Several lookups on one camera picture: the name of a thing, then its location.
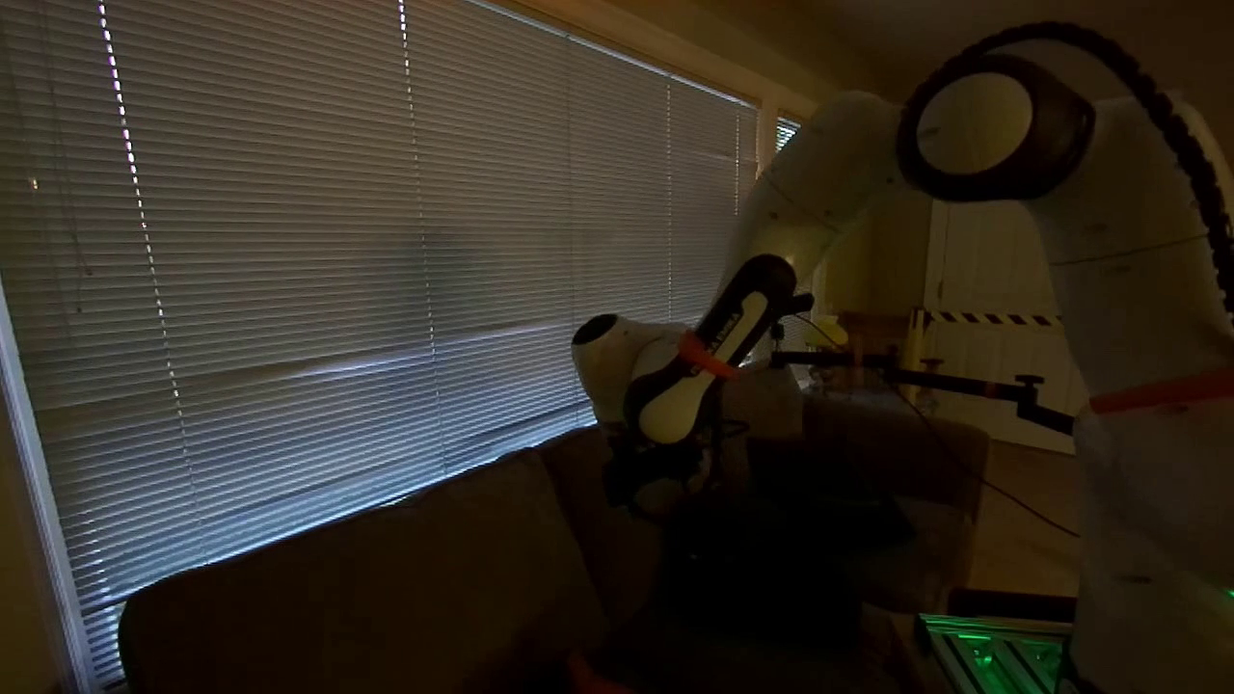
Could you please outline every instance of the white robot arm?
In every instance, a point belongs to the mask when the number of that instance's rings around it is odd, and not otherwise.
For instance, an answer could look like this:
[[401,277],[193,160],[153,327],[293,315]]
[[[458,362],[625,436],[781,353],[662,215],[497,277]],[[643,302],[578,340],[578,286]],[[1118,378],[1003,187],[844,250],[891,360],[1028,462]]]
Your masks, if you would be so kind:
[[[1129,97],[1096,103],[1000,56],[1021,39],[1096,56]],[[706,432],[708,389],[799,309],[821,250],[896,176],[942,200],[1021,200],[1041,233],[1096,392],[1076,428],[1087,496],[1076,682],[1231,691],[1231,173],[1203,120],[1084,27],[974,42],[904,107],[833,97],[752,191],[730,282],[695,332],[617,315],[578,327],[576,362],[603,425],[650,449]]]

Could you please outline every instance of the window blinds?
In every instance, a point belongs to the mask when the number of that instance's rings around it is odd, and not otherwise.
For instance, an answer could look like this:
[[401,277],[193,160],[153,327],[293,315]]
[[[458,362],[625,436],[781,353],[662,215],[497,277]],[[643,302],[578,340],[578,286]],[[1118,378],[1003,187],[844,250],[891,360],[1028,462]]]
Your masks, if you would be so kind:
[[96,656],[123,597],[585,425],[695,322],[752,107],[482,6],[2,6],[2,286]]

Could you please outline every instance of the couch backrest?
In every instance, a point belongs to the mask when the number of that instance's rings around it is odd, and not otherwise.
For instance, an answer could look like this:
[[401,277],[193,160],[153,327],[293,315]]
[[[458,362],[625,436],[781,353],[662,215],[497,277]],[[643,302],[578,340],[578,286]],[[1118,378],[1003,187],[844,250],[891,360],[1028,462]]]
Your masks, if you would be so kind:
[[538,460],[158,583],[127,601],[131,691],[512,691],[604,631]]

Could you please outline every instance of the yellow and black tape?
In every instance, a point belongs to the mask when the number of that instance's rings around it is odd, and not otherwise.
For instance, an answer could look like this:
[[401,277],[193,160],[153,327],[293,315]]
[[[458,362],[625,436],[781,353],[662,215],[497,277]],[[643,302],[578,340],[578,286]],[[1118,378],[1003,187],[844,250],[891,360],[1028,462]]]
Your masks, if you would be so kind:
[[1062,327],[1062,322],[1045,314],[927,314],[927,327],[928,324]]

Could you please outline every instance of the couch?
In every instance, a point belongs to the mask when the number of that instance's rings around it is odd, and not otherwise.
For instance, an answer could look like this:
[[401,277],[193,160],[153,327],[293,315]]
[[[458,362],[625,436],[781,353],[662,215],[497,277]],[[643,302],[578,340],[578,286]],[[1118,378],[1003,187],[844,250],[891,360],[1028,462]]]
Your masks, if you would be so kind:
[[184,691],[551,691],[571,656],[635,691],[913,691],[896,613],[942,610],[964,580],[985,436],[735,378],[722,476],[752,443],[844,457],[891,489],[913,535],[844,561],[859,588],[850,653],[717,637],[661,619],[667,535],[603,495],[604,432],[371,511],[136,593],[118,649],[136,694]]

